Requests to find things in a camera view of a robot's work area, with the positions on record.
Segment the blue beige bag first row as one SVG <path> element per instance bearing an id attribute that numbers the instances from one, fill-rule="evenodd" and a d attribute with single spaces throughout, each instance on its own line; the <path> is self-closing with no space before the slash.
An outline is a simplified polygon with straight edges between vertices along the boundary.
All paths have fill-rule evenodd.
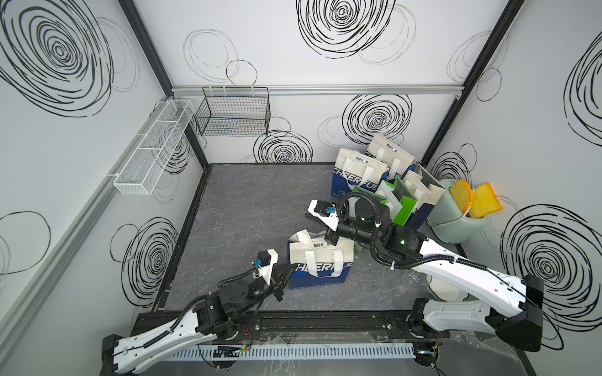
<path id="1" fill-rule="evenodd" d="M 354 242 L 340 238 L 330 245 L 324 234 L 302 230 L 288 239 L 288 262 L 297 265 L 288 283 L 292 290 L 341 285 L 354 263 Z"/>

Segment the green white bag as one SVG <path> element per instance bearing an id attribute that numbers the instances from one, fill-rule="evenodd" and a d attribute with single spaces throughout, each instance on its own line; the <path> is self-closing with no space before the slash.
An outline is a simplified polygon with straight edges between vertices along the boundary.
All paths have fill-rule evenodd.
<path id="1" fill-rule="evenodd" d="M 396 176 L 393 183 L 382 180 L 376 193 L 387 199 L 386 206 L 390 209 L 391 222 L 400 226 L 406 225 L 418 203 L 418 199 L 407 185 Z"/>
<path id="2" fill-rule="evenodd" d="M 388 202 L 387 197 L 377 194 L 375 192 L 368 191 L 367 189 L 362 188 L 361 186 L 354 186 L 353 191 L 354 191 L 354 193 L 359 193 L 365 197 L 370 198 L 375 204 L 387 205 L 387 202 Z"/>

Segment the blue beige takeout bag front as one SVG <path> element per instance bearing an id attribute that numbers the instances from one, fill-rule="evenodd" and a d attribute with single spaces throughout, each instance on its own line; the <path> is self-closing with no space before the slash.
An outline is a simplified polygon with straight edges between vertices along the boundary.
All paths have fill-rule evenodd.
<path id="1" fill-rule="evenodd" d="M 402 180 L 417 200 L 405 226 L 418 230 L 426 222 L 446 188 L 420 164 L 411 164 Z"/>

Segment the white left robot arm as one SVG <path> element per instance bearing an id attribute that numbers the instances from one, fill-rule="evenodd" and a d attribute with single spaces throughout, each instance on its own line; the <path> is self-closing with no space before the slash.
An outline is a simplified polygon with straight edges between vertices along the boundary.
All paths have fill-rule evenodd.
<path id="1" fill-rule="evenodd" d="M 146 332 L 103 339 L 101 375 L 138 375 L 172 354 L 194 345 L 234 338 L 248 312 L 268 297 L 281 301 L 297 264 L 277 264 L 268 279 L 247 281 L 242 276 L 219 284 L 217 291 L 201 295 L 176 318 Z"/>

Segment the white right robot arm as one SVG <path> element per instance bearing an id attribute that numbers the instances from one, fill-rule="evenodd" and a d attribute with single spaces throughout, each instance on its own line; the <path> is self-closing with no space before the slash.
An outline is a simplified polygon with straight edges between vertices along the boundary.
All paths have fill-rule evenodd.
<path id="1" fill-rule="evenodd" d="M 523 351 L 541 349 L 544 283 L 535 275 L 495 271 L 394 224 L 387 206 L 371 194 L 351 192 L 338 202 L 313 200 L 306 216 L 325 228 L 330 245 L 358 241 L 382 266 L 427 274 L 473 296 L 466 302 L 415 300 L 406 319 L 415 337 L 448 330 L 482 332 Z"/>

